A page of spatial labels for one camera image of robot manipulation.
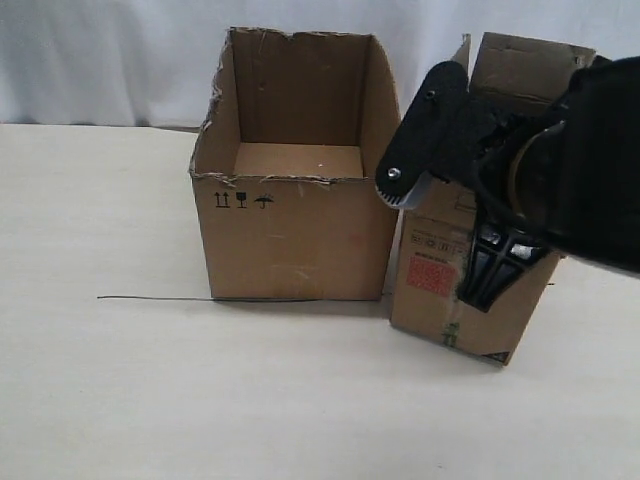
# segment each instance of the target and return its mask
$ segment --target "table surface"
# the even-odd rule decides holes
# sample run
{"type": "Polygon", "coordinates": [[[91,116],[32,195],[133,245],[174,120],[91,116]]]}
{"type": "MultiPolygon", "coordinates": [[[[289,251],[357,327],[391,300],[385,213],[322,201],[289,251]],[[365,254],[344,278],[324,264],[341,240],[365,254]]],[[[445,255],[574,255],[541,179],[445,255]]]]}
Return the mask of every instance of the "table surface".
{"type": "Polygon", "coordinates": [[[207,298],[194,134],[0,126],[0,478],[631,479],[640,283],[564,261],[504,369],[388,301],[207,298]]]}

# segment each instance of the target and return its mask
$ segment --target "open cardboard box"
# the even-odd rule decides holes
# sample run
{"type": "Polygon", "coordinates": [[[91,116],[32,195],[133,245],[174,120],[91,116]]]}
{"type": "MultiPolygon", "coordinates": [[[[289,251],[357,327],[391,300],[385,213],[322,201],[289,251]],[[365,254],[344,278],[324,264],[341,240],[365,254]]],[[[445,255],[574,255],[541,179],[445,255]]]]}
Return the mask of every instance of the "open cardboard box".
{"type": "Polygon", "coordinates": [[[378,299],[397,212],[373,176],[399,123],[375,37],[231,29],[190,166],[212,296],[378,299]]]}
{"type": "MultiPolygon", "coordinates": [[[[466,38],[455,60],[469,63],[466,38]]],[[[559,97],[595,51],[487,33],[470,90],[514,113],[536,115],[559,97]]],[[[476,217],[473,192],[434,182],[422,205],[404,215],[391,324],[448,347],[507,365],[560,259],[551,253],[502,293],[488,312],[461,302],[476,217]]]]}

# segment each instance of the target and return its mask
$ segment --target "white curtain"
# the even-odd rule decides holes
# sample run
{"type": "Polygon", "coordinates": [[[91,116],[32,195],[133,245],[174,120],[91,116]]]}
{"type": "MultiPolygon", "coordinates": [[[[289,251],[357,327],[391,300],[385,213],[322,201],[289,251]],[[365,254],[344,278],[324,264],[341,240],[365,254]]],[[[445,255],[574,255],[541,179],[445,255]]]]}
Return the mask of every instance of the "white curtain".
{"type": "Polygon", "coordinates": [[[0,0],[0,122],[196,126],[229,26],[374,33],[404,109],[463,33],[618,58],[639,23],[637,0],[0,0]]]}

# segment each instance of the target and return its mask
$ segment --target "red label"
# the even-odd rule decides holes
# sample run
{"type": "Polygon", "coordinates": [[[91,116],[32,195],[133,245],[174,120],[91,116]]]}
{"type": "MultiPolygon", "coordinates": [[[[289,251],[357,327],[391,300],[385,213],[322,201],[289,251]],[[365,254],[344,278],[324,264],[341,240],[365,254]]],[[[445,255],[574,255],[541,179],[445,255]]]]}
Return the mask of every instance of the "red label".
{"type": "Polygon", "coordinates": [[[448,297],[451,295],[455,278],[456,271],[450,265],[411,257],[407,284],[412,287],[448,297]]]}

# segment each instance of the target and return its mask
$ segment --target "screw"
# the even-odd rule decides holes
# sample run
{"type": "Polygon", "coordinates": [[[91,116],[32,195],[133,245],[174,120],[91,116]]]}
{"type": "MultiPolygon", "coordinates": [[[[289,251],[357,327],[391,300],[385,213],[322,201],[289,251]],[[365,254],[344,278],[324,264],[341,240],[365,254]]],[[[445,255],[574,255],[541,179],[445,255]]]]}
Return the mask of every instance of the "screw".
{"type": "Polygon", "coordinates": [[[387,171],[387,176],[389,177],[389,180],[398,180],[400,178],[400,175],[402,175],[402,172],[400,171],[399,168],[396,168],[396,167],[391,167],[387,171]]]}

